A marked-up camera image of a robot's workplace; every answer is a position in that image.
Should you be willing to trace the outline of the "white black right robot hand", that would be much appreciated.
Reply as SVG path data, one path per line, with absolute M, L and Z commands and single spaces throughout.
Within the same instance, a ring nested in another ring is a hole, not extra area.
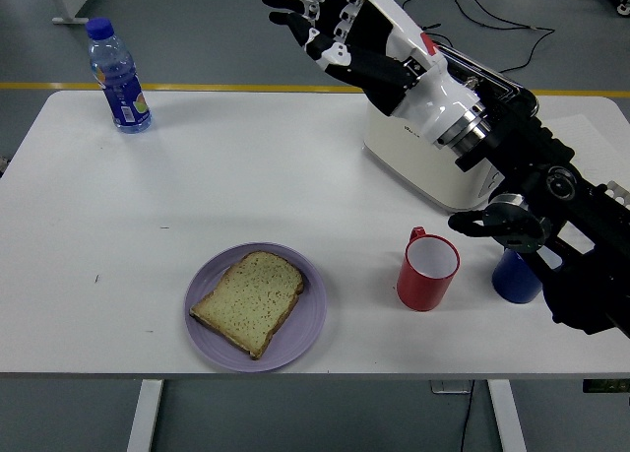
M 326 74 L 428 141 L 451 144 L 480 121 L 479 97 L 451 76 L 445 55 L 395 0 L 262 1 Z

